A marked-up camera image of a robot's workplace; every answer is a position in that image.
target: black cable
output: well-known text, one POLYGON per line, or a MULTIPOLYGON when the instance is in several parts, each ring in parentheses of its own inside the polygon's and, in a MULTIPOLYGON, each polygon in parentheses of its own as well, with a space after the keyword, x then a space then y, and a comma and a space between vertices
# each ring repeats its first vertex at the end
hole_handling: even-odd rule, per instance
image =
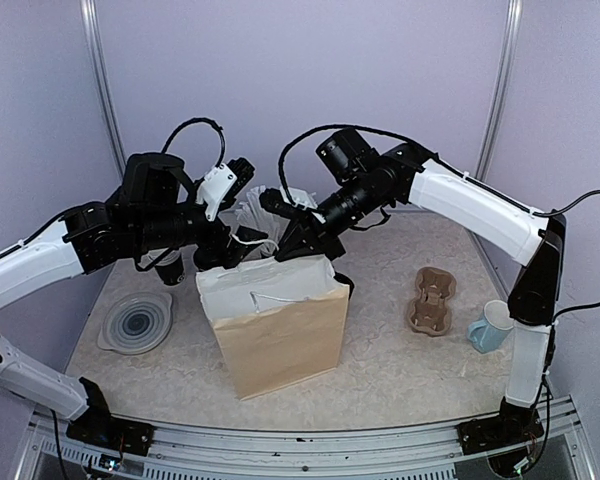
POLYGON ((533 470, 533 468, 538 463, 540 463, 540 459, 542 458, 542 455, 544 454, 544 451, 547 448, 547 443, 549 442, 549 428, 551 425, 551 397, 552 397, 552 394, 551 394, 551 388, 549 388, 549 382, 547 382, 547 379, 545 377, 542 377, 542 384, 544 385, 544 388, 547 390, 547 426, 545 427, 545 430, 544 430, 544 440, 542 442, 542 447, 540 447, 540 453, 538 453, 538 456, 533 460, 533 463, 531 463, 529 468, 527 468, 526 470, 524 470, 522 472, 522 475, 526 475, 531 470, 533 470))
POLYGON ((588 303, 588 304, 575 305, 573 307, 563 308, 562 310, 558 311, 558 313, 556 313, 553 316, 553 321, 555 322, 556 318, 558 318, 560 315, 564 315, 565 313, 575 312, 577 310, 589 310, 591 308, 598 308, 598 307, 600 307, 600 301, 596 302, 596 303, 588 303))
POLYGON ((548 213, 533 212, 533 214, 536 217, 542 217, 542 218, 555 217, 556 215, 561 215, 561 214, 563 214, 565 212, 568 212, 569 210, 571 210, 573 207, 575 207, 576 205, 578 205, 583 200, 586 200, 587 198, 592 197, 594 195, 600 195, 600 190, 591 190, 591 191, 585 193, 584 195, 581 195, 580 197, 578 197, 577 199, 575 199, 573 202, 571 202, 569 205, 567 205, 564 208, 561 208, 560 210, 554 210, 554 211, 548 212, 548 213))
MULTIPOLYGON (((53 216, 52 218, 50 218, 44 225, 42 225, 38 230, 36 230, 34 233, 32 233, 31 235, 29 235, 29 237, 24 240, 22 243, 23 245, 28 245, 29 243, 31 243, 33 240, 35 240, 42 232, 44 232, 47 228, 49 228, 51 226, 51 224, 55 221, 57 221, 58 219, 60 219, 61 217, 63 217, 67 212, 69 212, 69 210, 65 210, 63 212, 58 213, 57 215, 53 216)), ((7 255, 11 255, 13 252, 17 252, 18 250, 20 250, 22 248, 22 245, 16 243, 15 245, 11 246, 10 248, 6 249, 5 251, 0 253, 0 260, 3 259, 4 257, 6 257, 7 255)))
POLYGON ((58 433, 58 416, 56 412, 51 410, 51 416, 53 417, 53 433, 56 436, 56 452, 58 453, 58 462, 60 463, 60 471, 62 472, 62 476, 64 480, 69 480, 69 475, 67 475, 67 471, 64 468, 64 460, 62 459, 62 449, 60 448, 60 433, 58 433))
POLYGON ((171 145, 171 142, 173 142, 173 140, 176 138, 176 136, 182 130, 187 128, 189 125, 195 125, 197 123, 206 123, 211 128, 213 128, 216 131, 216 133, 218 134, 218 137, 220 137, 220 157, 218 158, 218 161, 216 162, 216 165, 215 165, 216 167, 219 167, 220 164, 222 164, 222 160, 224 159, 224 150, 225 150, 224 134, 222 133, 222 127, 220 125, 218 125, 215 120, 212 120, 212 119, 206 118, 206 117, 190 118, 186 122, 183 122, 180 125, 178 125, 176 127, 176 129, 171 133, 171 135, 169 135, 169 138, 165 142, 164 147, 162 147, 161 153, 167 153, 167 151, 169 150, 169 146, 171 145))
POLYGON ((406 142, 406 143, 410 143, 412 145, 415 145, 417 147, 423 148, 424 147, 422 145, 420 145, 418 142, 416 142, 415 140, 410 139, 409 137, 405 137, 404 135, 400 135, 398 133, 393 133, 393 132, 388 132, 386 130, 380 130, 377 128, 371 128, 371 127, 364 127, 361 125, 352 125, 349 123, 333 123, 330 125, 322 125, 319 127, 314 127, 311 130, 307 130, 306 132, 304 132, 302 135, 294 138, 290 143, 288 143, 283 149, 282 149, 282 153, 280 153, 280 158, 278 158, 278 176, 280 177, 280 184, 282 185, 282 188, 284 189, 284 192, 287 195, 287 198, 289 199, 290 202, 293 202, 293 197, 291 196, 291 192, 289 191, 289 184, 287 183, 287 178, 285 176, 284 173, 284 161, 285 161, 285 157, 287 156, 287 154, 289 153, 289 151, 295 147, 298 143, 300 143, 302 140, 304 140, 305 138, 310 137, 311 135, 314 135, 318 132, 323 132, 325 130, 339 130, 342 128, 354 128, 356 130, 359 130, 361 132, 367 132, 367 133, 373 133, 375 135, 380 135, 383 137, 389 137, 389 138, 394 138, 396 140, 400 140, 402 142, 406 142))

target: mug handle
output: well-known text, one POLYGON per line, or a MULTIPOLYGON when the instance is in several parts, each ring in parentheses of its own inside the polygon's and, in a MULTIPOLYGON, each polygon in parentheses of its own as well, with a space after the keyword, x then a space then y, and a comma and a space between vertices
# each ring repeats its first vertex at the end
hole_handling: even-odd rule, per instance
POLYGON ((477 335, 478 330, 486 327, 487 323, 484 321, 484 319, 478 320, 477 322, 473 322, 471 325, 469 325, 469 328, 467 329, 467 338, 469 341, 475 342, 475 335, 477 335))

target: cardboard cup holder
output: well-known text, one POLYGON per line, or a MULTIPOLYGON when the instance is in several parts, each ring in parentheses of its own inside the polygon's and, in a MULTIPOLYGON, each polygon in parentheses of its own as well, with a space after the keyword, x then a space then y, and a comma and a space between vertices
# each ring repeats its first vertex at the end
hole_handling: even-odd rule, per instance
POLYGON ((456 293, 456 279, 445 270, 424 267, 416 275, 417 296, 409 302, 407 323, 416 332, 432 337, 451 328, 451 309, 447 305, 456 293))

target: bag handle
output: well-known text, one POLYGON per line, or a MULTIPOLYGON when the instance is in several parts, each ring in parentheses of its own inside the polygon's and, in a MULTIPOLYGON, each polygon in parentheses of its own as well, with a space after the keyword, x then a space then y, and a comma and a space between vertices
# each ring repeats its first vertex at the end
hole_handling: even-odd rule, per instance
POLYGON ((258 303, 257 297, 267 298, 269 300, 275 300, 277 302, 283 302, 283 303, 298 303, 298 302, 304 302, 306 300, 309 300, 309 297, 304 297, 301 300, 292 300, 290 298, 274 297, 271 295, 266 295, 264 293, 258 293, 258 292, 249 292, 249 295, 251 295, 251 300, 253 301, 253 306, 256 308, 256 313, 260 313, 260 304, 258 303))

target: white string handle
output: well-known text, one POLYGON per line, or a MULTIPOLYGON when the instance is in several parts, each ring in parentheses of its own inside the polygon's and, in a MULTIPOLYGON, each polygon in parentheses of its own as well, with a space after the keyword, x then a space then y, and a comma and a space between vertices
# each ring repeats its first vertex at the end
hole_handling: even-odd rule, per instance
POLYGON ((266 298, 268 300, 275 300, 277 302, 283 302, 283 303, 299 303, 299 302, 304 302, 306 300, 309 300, 309 297, 304 297, 301 300, 292 300, 290 298, 273 297, 271 295, 265 295, 264 293, 257 293, 257 292, 249 292, 249 295, 251 295, 251 300, 253 301, 253 306, 256 308, 256 313, 260 313, 260 304, 258 303, 257 297, 262 297, 262 298, 266 298))
POLYGON ((233 239, 238 242, 241 243, 243 245, 262 245, 263 243, 270 243, 272 244, 274 247, 276 247, 276 250, 278 249, 278 244, 276 242, 274 242, 273 240, 271 240, 270 238, 265 238, 263 240, 254 240, 252 242, 247 242, 246 240, 240 240, 238 238, 237 235, 235 234, 231 234, 231 236, 233 237, 233 239))

